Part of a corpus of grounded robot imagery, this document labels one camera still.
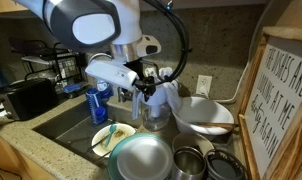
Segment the tile backsplash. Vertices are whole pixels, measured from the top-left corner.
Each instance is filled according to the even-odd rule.
[[[212,99],[233,96],[263,8],[263,5],[250,5],[176,10],[189,30],[192,48],[188,63],[179,77],[184,86],[182,96],[195,94],[200,74],[213,77],[209,94]],[[143,34],[155,36],[162,45],[160,54],[145,59],[156,62],[159,67],[175,68],[181,48],[178,34],[169,20],[157,11],[144,11],[140,22]],[[10,52],[9,37],[41,39],[49,46],[57,42],[38,18],[0,18],[0,64],[11,82],[23,79],[26,72],[21,55]],[[97,52],[106,50],[108,47],[97,49]]]

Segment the framed sign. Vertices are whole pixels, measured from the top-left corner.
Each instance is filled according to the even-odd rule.
[[[252,179],[289,179],[302,168],[302,154],[288,154],[302,151],[301,34],[264,28],[251,66],[239,121]]]

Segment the dirty plate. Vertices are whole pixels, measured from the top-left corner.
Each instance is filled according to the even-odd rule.
[[[117,125],[117,129],[114,131],[114,133],[111,136],[110,143],[107,147],[104,147],[106,143],[106,139],[102,141],[99,145],[97,145],[93,151],[99,155],[103,156],[105,153],[110,152],[113,150],[113,148],[124,138],[131,136],[135,133],[135,129],[127,124],[115,124]],[[92,139],[91,145],[94,145],[98,141],[100,141],[102,138],[107,136],[109,134],[110,126],[106,126],[103,129],[101,129]]]
[[[173,163],[172,150],[152,134],[135,134],[122,140],[111,152],[108,174],[111,179],[166,179]]]

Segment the stack of dishes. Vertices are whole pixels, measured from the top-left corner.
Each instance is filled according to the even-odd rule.
[[[111,152],[108,174],[113,180],[166,179],[173,163],[170,146],[152,134],[134,134]]]

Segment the granite countertop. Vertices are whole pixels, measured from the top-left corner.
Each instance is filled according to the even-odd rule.
[[[108,179],[105,169],[99,168],[70,150],[33,131],[35,127],[83,101],[85,101],[84,95],[67,100],[34,119],[7,124],[0,129],[0,137],[58,179]],[[117,98],[111,98],[108,104],[120,106],[127,110],[131,109],[130,102],[118,103]],[[5,117],[0,118],[0,123],[7,121],[10,120]],[[156,134],[164,138],[169,144],[172,143],[173,138],[179,133],[173,117],[170,119],[169,124],[160,131],[150,132],[141,125],[137,132]],[[222,146],[220,144],[214,145],[216,147],[219,146],[219,148],[227,148],[228,150],[231,148],[231,152],[240,161],[244,162],[239,143],[234,143],[237,142],[238,137],[236,135],[232,136],[235,136],[232,138],[235,140],[228,142],[228,144]]]

